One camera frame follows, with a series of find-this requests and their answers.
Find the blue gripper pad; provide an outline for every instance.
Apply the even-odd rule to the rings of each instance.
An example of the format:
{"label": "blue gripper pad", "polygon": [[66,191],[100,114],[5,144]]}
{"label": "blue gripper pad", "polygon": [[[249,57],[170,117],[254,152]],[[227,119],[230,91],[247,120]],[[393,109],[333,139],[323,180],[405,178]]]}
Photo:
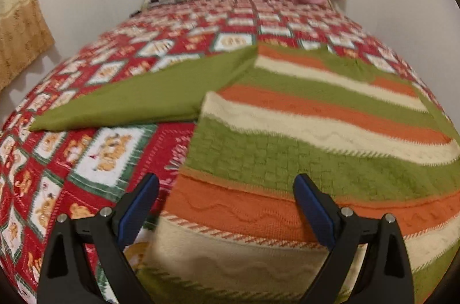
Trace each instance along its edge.
{"label": "blue gripper pad", "polygon": [[294,197],[308,219],[318,242],[332,250],[335,246],[334,224],[314,191],[301,175],[294,180]]}
{"label": "blue gripper pad", "polygon": [[121,249],[134,243],[149,211],[155,202],[160,190],[160,183],[155,174],[149,174],[148,179],[144,177],[137,185],[142,186],[124,216],[120,219],[118,226],[118,245]]}

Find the sweater sleeve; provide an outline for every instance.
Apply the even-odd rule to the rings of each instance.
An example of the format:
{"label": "sweater sleeve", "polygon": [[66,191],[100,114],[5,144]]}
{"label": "sweater sleeve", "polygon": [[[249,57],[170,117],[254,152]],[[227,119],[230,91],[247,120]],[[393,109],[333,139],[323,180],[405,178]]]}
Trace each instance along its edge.
{"label": "sweater sleeve", "polygon": [[111,83],[46,111],[30,130],[193,120],[199,116],[206,93],[233,84],[254,65],[256,57],[257,46],[249,46]]}

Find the silver bolt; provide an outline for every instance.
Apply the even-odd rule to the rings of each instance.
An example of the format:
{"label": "silver bolt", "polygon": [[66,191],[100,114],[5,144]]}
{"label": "silver bolt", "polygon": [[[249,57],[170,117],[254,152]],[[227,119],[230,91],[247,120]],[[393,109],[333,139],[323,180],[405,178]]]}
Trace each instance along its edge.
{"label": "silver bolt", "polygon": [[100,210],[99,214],[102,216],[102,217],[107,217],[107,216],[110,216],[112,214],[112,208],[110,207],[104,207]]}
{"label": "silver bolt", "polygon": [[353,216],[353,209],[351,208],[348,208],[348,207],[343,207],[341,210],[340,210],[340,213],[342,215],[344,215],[345,217],[351,217]]}
{"label": "silver bolt", "polygon": [[391,213],[385,214],[385,219],[388,223],[394,223],[394,221],[396,221],[396,217]]}
{"label": "silver bolt", "polygon": [[57,216],[57,222],[64,223],[67,220],[67,215],[65,213],[61,213]]}

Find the tan curtain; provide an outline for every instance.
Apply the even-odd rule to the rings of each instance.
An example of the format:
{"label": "tan curtain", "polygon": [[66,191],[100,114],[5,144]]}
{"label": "tan curtain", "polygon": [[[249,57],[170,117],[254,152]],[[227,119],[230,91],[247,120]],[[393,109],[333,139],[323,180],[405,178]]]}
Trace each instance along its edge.
{"label": "tan curtain", "polygon": [[0,0],[0,90],[53,44],[38,0]]}

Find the bedspread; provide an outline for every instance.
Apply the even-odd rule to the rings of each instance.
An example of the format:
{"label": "bedspread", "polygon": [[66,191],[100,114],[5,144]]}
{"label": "bedspread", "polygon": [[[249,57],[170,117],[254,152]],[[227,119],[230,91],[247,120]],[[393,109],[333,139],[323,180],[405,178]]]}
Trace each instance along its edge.
{"label": "bedspread", "polygon": [[[57,215],[93,215],[154,172],[160,196],[136,243],[125,251],[136,268],[194,130],[193,123],[160,123],[31,133],[35,116],[101,85],[256,41],[305,49],[326,43],[331,53],[409,80],[441,108],[394,51],[328,8],[278,0],[197,0],[137,15],[56,67],[0,132],[0,264],[28,303],[35,302],[42,254]],[[88,254],[101,291],[115,301],[95,251],[88,248]]]}

